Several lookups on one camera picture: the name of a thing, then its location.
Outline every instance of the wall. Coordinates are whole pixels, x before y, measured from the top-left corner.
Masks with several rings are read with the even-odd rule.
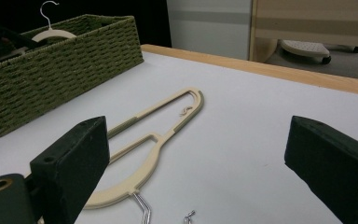
[[[248,59],[251,0],[167,0],[172,46]]]

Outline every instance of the woven basket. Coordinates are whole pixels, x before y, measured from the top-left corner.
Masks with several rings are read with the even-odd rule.
[[[52,28],[76,37],[0,63],[0,136],[144,61],[133,17],[84,15]]]

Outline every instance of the white table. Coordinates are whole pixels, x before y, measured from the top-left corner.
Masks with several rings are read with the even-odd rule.
[[[0,138],[0,175],[29,173],[29,161],[82,120],[106,116],[111,128],[182,88],[196,87],[204,107],[164,146],[141,189],[152,223],[183,223],[192,210],[195,224],[339,223],[284,165],[283,154],[293,115],[358,140],[358,94],[145,51],[144,57],[144,63]],[[147,132],[164,133],[189,102],[185,97],[128,129],[110,142],[111,153]],[[151,146],[147,142],[109,167],[97,189],[130,175]],[[142,210],[129,198],[83,211],[76,223],[141,220]]]

